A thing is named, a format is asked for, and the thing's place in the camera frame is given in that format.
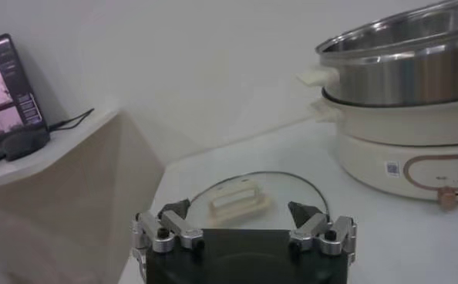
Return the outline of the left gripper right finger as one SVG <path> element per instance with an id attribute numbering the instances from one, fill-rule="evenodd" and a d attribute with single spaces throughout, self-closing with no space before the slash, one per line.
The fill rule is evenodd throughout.
<path id="1" fill-rule="evenodd" d="M 356 257 L 357 224 L 347 216 L 332 221 L 329 215 L 311 205 L 290 201 L 288 209 L 296 229 L 289 232 L 292 255 L 318 250 L 323 255 Z"/>

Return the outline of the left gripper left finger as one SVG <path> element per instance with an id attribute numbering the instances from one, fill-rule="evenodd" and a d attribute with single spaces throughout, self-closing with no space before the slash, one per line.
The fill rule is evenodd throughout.
<path id="1" fill-rule="evenodd" d="M 156 215 L 150 211 L 137 213 L 131 223 L 132 249 L 166 254 L 173 251 L 176 239 L 184 249 L 203 249 L 203 230 L 185 220 L 190 206 L 190 200 L 184 199 L 164 205 Z"/>

